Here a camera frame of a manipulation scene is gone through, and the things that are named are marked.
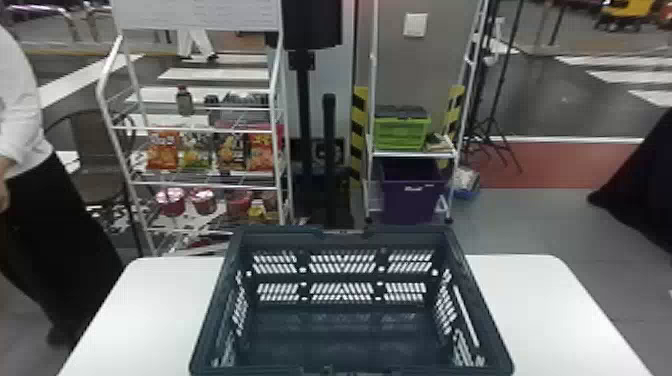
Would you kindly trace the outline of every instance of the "yellow vehicle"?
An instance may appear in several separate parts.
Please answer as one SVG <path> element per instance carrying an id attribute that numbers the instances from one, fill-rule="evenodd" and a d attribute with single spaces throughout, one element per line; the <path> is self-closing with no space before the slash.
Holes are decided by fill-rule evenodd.
<path id="1" fill-rule="evenodd" d="M 642 29 L 642 22 L 651 12 L 654 0 L 605 0 L 597 16 L 595 29 L 605 25 L 609 32 L 632 26 L 634 31 Z"/>

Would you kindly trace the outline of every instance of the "tripod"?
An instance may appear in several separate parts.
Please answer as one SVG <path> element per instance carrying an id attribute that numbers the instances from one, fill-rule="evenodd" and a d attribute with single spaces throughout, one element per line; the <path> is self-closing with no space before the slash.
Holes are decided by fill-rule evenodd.
<path id="1" fill-rule="evenodd" d="M 495 19 L 497 17 L 497 11 L 499 10 L 500 1 L 501 0 L 498 0 L 488 11 L 487 17 L 491 18 L 492 22 L 486 23 L 487 30 L 485 33 L 481 35 L 481 40 L 479 41 L 478 48 L 489 49 L 491 46 L 490 43 L 492 41 L 492 31 L 494 29 Z M 506 53 L 504 55 L 504 63 L 502 64 L 502 71 L 499 74 L 499 81 L 497 82 L 497 88 L 495 89 L 493 104 L 492 107 L 490 108 L 490 113 L 488 114 L 488 117 L 486 117 L 482 121 L 476 121 L 476 117 L 478 116 L 478 109 L 480 107 L 483 98 L 483 89 L 485 87 L 485 80 L 487 77 L 489 67 L 484 59 L 480 60 L 476 66 L 477 69 L 476 75 L 478 77 L 477 78 L 478 84 L 476 87 L 476 95 L 474 96 L 475 103 L 474 106 L 472 106 L 471 112 L 469 114 L 469 124 L 466 129 L 466 140 L 465 140 L 466 147 L 464 148 L 465 153 L 464 161 L 467 164 L 469 163 L 469 157 L 472 154 L 475 154 L 476 152 L 479 151 L 482 151 L 485 155 L 487 155 L 488 159 L 492 158 L 492 155 L 488 152 L 488 148 L 491 148 L 492 150 L 495 151 L 497 156 L 499 156 L 505 167 L 508 166 L 508 161 L 506 160 L 502 152 L 507 152 L 511 156 L 511 159 L 518 168 L 519 173 L 523 172 L 523 168 L 520 165 L 518 158 L 516 157 L 516 153 L 513 151 L 513 149 L 511 149 L 511 145 L 506 139 L 506 135 L 504 135 L 502 128 L 499 126 L 499 122 L 495 118 L 495 115 L 497 113 L 497 106 L 499 105 L 499 98 L 501 97 L 502 88 L 504 87 L 506 71 L 509 67 L 511 48 L 514 40 L 516 39 L 516 34 L 518 33 L 520 16 L 523 11 L 523 4 L 524 0 L 518 0 L 516 16 L 513 21 L 513 26 L 511 28 L 511 35 L 509 36 L 508 44 L 506 47 Z M 483 47 L 483 42 L 486 38 L 487 38 L 487 47 Z M 493 133 L 499 136 L 499 138 L 502 140 L 502 144 L 495 143 L 492 140 Z"/>

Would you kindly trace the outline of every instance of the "black cloth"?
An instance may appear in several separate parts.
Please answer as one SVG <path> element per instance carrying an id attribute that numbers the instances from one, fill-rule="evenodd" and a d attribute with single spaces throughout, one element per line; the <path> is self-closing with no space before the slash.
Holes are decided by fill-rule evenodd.
<path id="1" fill-rule="evenodd" d="M 56 154 L 7 180 L 0 272 L 76 339 L 123 269 Z"/>
<path id="2" fill-rule="evenodd" d="M 672 252 L 672 109 L 588 201 Z"/>

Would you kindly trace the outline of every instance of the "white shirt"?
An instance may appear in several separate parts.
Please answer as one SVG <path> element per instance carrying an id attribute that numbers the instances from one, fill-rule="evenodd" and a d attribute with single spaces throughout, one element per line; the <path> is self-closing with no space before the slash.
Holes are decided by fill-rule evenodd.
<path id="1" fill-rule="evenodd" d="M 0 26 L 0 155 L 16 162 L 5 179 L 44 162 L 54 151 L 44 138 L 42 106 L 33 69 L 12 36 Z"/>

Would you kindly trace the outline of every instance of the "snack bag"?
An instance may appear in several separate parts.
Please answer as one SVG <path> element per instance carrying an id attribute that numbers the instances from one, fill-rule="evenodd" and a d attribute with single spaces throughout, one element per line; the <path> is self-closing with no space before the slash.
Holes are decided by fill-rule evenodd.
<path id="1" fill-rule="evenodd" d="M 270 124 L 249 125 L 248 128 L 270 129 Z M 282 148 L 283 126 L 278 124 L 276 132 L 278 134 L 278 148 Z M 250 133 L 250 158 L 247 162 L 249 171 L 270 171 L 273 170 L 273 146 L 270 134 Z"/>
<path id="2" fill-rule="evenodd" d="M 246 164 L 245 134 L 221 134 L 217 147 L 217 165 L 222 172 L 243 171 Z"/>
<path id="3" fill-rule="evenodd" d="M 150 131 L 149 150 L 147 152 L 147 169 L 177 169 L 177 131 Z"/>
<path id="4" fill-rule="evenodd" d="M 182 167 L 210 168 L 212 135 L 187 132 L 182 135 Z"/>

